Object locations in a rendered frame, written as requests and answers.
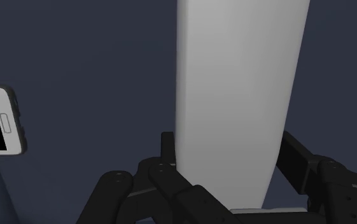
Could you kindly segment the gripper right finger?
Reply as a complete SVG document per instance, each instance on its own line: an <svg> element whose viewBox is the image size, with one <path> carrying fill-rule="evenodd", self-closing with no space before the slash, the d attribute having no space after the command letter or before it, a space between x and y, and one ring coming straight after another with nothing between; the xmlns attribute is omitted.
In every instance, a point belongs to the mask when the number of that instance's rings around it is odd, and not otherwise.
<svg viewBox="0 0 357 224"><path fill-rule="evenodd" d="M283 132L277 168L300 195L307 210L322 214L326 224L357 224L357 173L340 162L311 153Z"/></svg>

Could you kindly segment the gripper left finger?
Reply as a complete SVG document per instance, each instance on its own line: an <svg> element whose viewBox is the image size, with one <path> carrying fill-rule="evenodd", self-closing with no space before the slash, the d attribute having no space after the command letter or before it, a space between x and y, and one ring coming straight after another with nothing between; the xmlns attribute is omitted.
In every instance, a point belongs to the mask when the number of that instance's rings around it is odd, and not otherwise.
<svg viewBox="0 0 357 224"><path fill-rule="evenodd" d="M241 224L204 187L190 184L176 169L174 133L161 133L160 157L148 168L148 181L168 203L172 224ZM118 224L134 187L126 171L109 171L98 180L76 224Z"/></svg>

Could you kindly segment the white tall rounded object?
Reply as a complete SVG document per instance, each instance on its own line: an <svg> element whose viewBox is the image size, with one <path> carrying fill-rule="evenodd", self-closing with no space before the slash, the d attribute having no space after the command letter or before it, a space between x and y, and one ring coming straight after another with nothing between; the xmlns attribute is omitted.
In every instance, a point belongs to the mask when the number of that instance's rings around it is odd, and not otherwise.
<svg viewBox="0 0 357 224"><path fill-rule="evenodd" d="M262 207L310 0L177 0L176 167L229 209Z"/></svg>

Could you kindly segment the white smartphone with black screen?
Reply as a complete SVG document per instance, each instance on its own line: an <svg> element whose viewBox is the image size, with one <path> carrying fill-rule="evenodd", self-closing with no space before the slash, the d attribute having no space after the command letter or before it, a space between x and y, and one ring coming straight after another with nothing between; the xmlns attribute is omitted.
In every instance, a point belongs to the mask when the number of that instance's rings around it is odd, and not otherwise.
<svg viewBox="0 0 357 224"><path fill-rule="evenodd" d="M0 85L0 155L21 155L27 150L25 130L14 90Z"/></svg>

